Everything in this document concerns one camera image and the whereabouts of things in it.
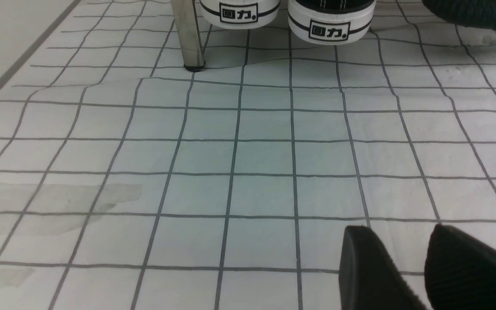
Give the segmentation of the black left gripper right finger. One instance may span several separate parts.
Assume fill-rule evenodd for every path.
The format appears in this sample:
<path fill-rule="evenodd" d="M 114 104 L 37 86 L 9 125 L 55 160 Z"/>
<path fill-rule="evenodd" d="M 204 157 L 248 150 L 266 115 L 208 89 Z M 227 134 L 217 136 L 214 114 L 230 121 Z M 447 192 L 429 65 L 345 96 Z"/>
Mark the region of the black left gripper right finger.
<path fill-rule="evenodd" d="M 425 259 L 425 290 L 434 310 L 496 310 L 496 249 L 437 224 Z"/>

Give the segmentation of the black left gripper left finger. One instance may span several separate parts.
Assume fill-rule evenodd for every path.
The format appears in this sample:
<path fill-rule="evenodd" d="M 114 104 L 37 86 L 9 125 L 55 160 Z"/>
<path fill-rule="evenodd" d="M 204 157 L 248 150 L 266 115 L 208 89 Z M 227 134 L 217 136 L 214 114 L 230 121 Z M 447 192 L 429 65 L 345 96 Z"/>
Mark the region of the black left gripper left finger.
<path fill-rule="evenodd" d="M 347 226 L 339 263 L 343 310 L 425 310 L 380 238 L 366 226 Z"/>

